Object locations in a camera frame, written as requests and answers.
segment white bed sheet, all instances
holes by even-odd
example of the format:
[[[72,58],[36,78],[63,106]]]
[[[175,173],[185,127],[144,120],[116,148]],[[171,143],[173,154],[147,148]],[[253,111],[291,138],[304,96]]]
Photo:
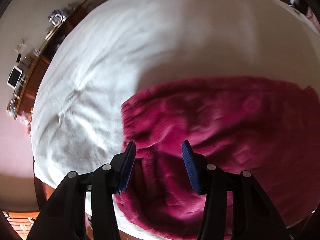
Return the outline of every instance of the white bed sheet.
[[[107,1],[65,39],[41,83],[31,129],[35,175],[56,187],[69,171],[110,162],[123,142],[121,105],[138,90],[194,76],[252,75],[319,93],[319,60],[315,28],[277,0]],[[163,239],[116,205],[115,212],[125,233]]]

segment wrinkled fabric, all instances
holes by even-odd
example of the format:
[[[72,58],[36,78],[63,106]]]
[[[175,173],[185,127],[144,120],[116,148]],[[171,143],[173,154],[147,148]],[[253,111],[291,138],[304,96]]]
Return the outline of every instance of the wrinkled fabric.
[[[189,79],[132,96],[122,118],[124,148],[133,140],[137,153],[116,203],[148,232],[196,238],[205,196],[191,188],[185,140],[224,171],[251,171],[287,226],[318,204],[320,104],[310,87],[254,77]],[[231,195],[227,205],[230,235]]]

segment wooden table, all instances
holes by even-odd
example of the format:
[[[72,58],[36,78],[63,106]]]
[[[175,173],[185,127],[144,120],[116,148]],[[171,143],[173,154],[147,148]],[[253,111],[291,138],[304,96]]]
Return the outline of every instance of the wooden table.
[[[69,17],[55,27],[53,32],[46,37],[39,51],[28,68],[25,79],[18,91],[18,101],[13,117],[16,119],[22,112],[30,113],[34,106],[41,81],[46,73],[51,60],[56,52],[56,46],[63,36],[67,36],[83,19],[87,12],[82,5],[77,6]]]

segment silver screw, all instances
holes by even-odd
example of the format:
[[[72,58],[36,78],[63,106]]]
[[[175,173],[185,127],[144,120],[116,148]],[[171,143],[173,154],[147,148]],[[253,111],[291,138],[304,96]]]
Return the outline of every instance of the silver screw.
[[[245,176],[246,178],[249,178],[251,176],[251,173],[249,171],[243,171],[242,175]]]
[[[76,175],[77,175],[77,174],[76,174],[75,171],[70,171],[70,172],[68,173],[68,178],[74,178]]]
[[[112,168],[112,166],[111,166],[110,164],[105,164],[105,165],[102,166],[102,169],[103,169],[104,171],[108,171],[108,170],[110,170],[111,168]]]
[[[209,171],[214,171],[216,168],[217,168],[217,166],[214,165],[214,164],[208,164],[208,165],[207,165],[207,169],[208,169]]]

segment bed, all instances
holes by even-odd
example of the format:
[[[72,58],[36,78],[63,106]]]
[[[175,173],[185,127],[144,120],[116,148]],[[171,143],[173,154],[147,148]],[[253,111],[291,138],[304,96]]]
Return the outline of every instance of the bed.
[[[121,105],[151,86],[245,75],[319,94],[319,62],[316,28],[277,0],[107,1],[64,40],[42,80],[31,128],[35,175],[56,187],[71,170],[108,163],[122,150]],[[125,233],[163,239],[115,212]]]

